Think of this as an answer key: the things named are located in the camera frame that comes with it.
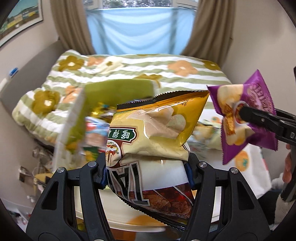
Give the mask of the person hand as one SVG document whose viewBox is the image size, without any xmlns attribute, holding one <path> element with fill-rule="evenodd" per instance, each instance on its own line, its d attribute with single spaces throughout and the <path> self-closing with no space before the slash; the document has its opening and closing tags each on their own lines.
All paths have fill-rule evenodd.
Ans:
<svg viewBox="0 0 296 241">
<path fill-rule="evenodd" d="M 291 150 L 290 144 L 286 144 L 286 149 Z M 283 172 L 282 180 L 284 183 L 289 183 L 292 179 L 292 159 L 291 159 L 291 151 L 288 153 L 285 158 L 285 169 Z"/>
</svg>

